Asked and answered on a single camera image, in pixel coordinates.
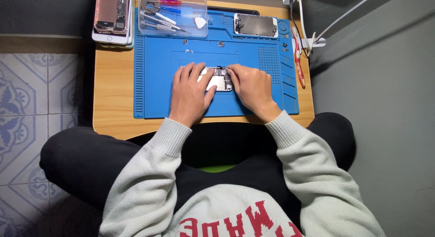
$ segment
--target blue screwdriver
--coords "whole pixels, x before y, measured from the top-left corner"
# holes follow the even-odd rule
[[[169,11],[169,12],[181,14],[180,9],[174,9],[174,8],[169,8],[169,7],[157,7],[157,6],[153,6],[153,5],[148,5],[148,6],[155,7],[155,8],[158,8],[160,10],[164,10],[164,11]]]

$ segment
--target plastic box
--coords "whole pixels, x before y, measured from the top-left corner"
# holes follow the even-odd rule
[[[141,10],[142,2],[144,0],[138,0],[138,12]],[[141,21],[144,20],[140,16],[138,17],[138,28],[139,31],[144,35],[167,35],[167,36],[179,36],[179,37],[194,37],[194,38],[204,38],[208,34],[208,24],[207,24],[207,0],[178,0],[181,1],[181,5],[170,5],[170,4],[160,4],[161,7],[168,7],[173,9],[181,10],[181,13],[173,13],[165,10],[159,10],[158,12],[165,17],[168,17],[177,22],[176,26],[184,29],[186,32],[182,31],[162,31],[151,28],[149,26],[141,25]],[[205,19],[206,23],[202,28],[198,28],[195,23],[195,18],[201,17]]]

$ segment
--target wooden desk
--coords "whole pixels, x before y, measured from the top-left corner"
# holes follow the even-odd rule
[[[208,1],[210,6],[232,7],[258,10],[260,15],[289,19],[289,10],[277,7],[265,7]],[[94,84],[94,129],[99,134],[111,135],[117,139],[127,140],[138,135],[157,131],[163,119],[133,118],[133,51],[111,51],[98,48],[95,53]],[[302,89],[297,81],[299,114],[292,115],[299,124],[307,127],[314,119],[313,97],[305,56],[301,65],[306,80]],[[261,123],[255,116],[208,117],[201,123],[210,122],[252,122]]]

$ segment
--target clear plastic container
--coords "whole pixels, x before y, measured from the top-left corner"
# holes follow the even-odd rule
[[[196,37],[196,38],[205,38],[208,34],[208,24],[207,24],[207,0],[178,0],[181,1],[180,5],[174,4],[164,4],[164,3],[156,3],[156,1],[163,0],[138,0],[138,27],[139,31],[144,35],[170,35],[170,36],[180,36],[180,37]],[[156,26],[159,24],[156,21],[153,21],[149,17],[142,17],[140,11],[142,7],[147,7],[151,10],[157,10],[156,8],[152,8],[149,6],[147,2],[154,2],[154,6],[172,8],[176,10],[180,10],[180,13],[177,12],[169,12],[166,10],[159,9],[158,13],[163,15],[164,17],[168,17],[171,20],[176,22],[176,26],[185,30],[186,32],[174,29],[176,31],[168,31],[168,30],[158,30],[154,27],[150,27],[147,24],[152,24]],[[160,19],[156,17],[156,15],[151,14],[149,11],[147,15]],[[195,23],[195,18],[200,17],[205,20],[205,24],[203,27],[199,28]]]

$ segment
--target white sweater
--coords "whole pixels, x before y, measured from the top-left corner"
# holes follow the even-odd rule
[[[307,237],[385,236],[352,177],[337,167],[328,144],[285,111],[266,124],[288,189],[302,202]],[[267,193],[220,184],[202,190],[176,213],[175,171],[191,130],[166,118],[124,167],[104,207],[102,237],[301,237]]]

